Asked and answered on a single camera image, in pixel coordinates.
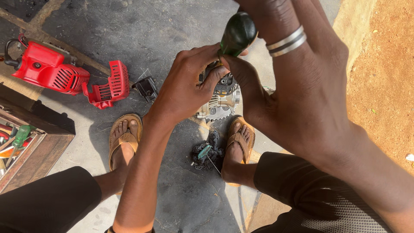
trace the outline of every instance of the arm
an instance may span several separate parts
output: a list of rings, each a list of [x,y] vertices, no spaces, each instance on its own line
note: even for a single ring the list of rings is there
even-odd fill
[[[245,120],[274,142],[351,187],[395,232],[413,232],[414,178],[387,157],[346,108],[348,49],[318,0],[236,0],[267,45],[304,26],[307,42],[273,58],[268,95],[246,61],[221,59],[238,81]]]
[[[156,208],[158,173],[165,147],[174,126],[192,116],[208,102],[214,86],[229,71],[214,68],[199,84],[198,76],[218,59],[219,46],[181,51],[159,91],[155,103],[143,118],[143,131],[113,223],[116,233],[151,232]]]

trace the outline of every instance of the soil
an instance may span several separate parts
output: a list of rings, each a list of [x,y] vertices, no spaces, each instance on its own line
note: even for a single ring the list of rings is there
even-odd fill
[[[348,78],[349,118],[414,175],[414,2],[378,0]]]

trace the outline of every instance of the foot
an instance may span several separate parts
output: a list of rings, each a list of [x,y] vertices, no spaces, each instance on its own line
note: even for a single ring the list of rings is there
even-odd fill
[[[112,133],[112,142],[118,140],[126,131],[128,130],[128,121],[124,120],[120,122],[118,127]],[[135,120],[131,120],[129,130],[131,134],[136,137],[138,131],[138,124]],[[112,167],[113,170],[119,173],[121,180],[125,182],[126,175],[128,173],[128,164],[129,161],[134,156],[135,152],[132,146],[129,143],[122,143],[119,147],[115,149],[112,155]]]
[[[247,128],[247,125],[241,126],[239,122],[234,124],[230,129],[229,135],[235,134],[237,131],[240,131],[240,134],[243,136],[243,139],[249,144],[250,141],[250,132]],[[226,155],[223,161],[223,168],[221,169],[221,177],[227,183],[232,183],[235,181],[234,172],[236,166],[240,166],[240,162],[243,160],[243,149],[241,148],[240,143],[233,142],[230,144],[226,150]]]

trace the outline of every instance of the small screwdriver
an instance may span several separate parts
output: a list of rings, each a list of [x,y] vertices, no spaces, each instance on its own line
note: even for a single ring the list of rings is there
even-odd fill
[[[30,126],[22,125],[19,127],[19,130],[17,131],[16,136],[15,136],[15,139],[12,142],[12,146],[14,146],[14,148],[13,148],[12,154],[7,160],[6,167],[10,165],[10,162],[12,161],[14,154],[16,153],[17,149],[23,145],[24,140],[27,138],[29,133],[30,133]]]
[[[258,31],[246,12],[237,12],[227,22],[220,42],[219,55],[240,55],[256,39]]]

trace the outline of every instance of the flip-flop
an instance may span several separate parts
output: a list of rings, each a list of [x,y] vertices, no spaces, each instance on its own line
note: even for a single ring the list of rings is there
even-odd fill
[[[115,131],[116,128],[118,128],[119,123],[123,122],[124,120],[128,121],[128,130],[123,135],[121,135],[118,138],[118,140],[112,141],[112,133]],[[135,137],[134,135],[131,134],[129,130],[131,120],[135,120],[137,123],[137,135],[135,135]],[[141,134],[142,134],[142,122],[141,122],[140,117],[137,114],[131,113],[131,114],[123,115],[113,123],[111,132],[109,133],[109,170],[111,172],[113,171],[112,155],[115,149],[119,147],[122,143],[129,143],[131,147],[134,149],[134,152],[137,152],[138,144],[140,143],[140,140],[141,140]]]
[[[255,128],[253,128],[253,126],[249,125],[244,118],[241,116],[237,117],[236,119],[233,120],[233,122],[230,125],[229,129],[232,129],[234,127],[234,125],[236,123],[240,123],[240,129],[243,127],[243,125],[246,125],[247,128],[250,132],[250,141],[249,144],[246,143],[246,141],[243,138],[243,135],[241,135],[240,130],[237,131],[235,134],[230,135],[230,130],[229,130],[229,138],[227,140],[227,146],[226,146],[226,151],[227,148],[229,147],[230,144],[232,144],[233,142],[238,142],[241,145],[241,148],[243,150],[243,160],[240,162],[242,164],[248,164],[250,161],[250,155],[252,153],[253,150],[253,146],[255,144]],[[236,183],[228,183],[231,186],[234,187],[239,187],[241,186],[241,184],[236,184]]]

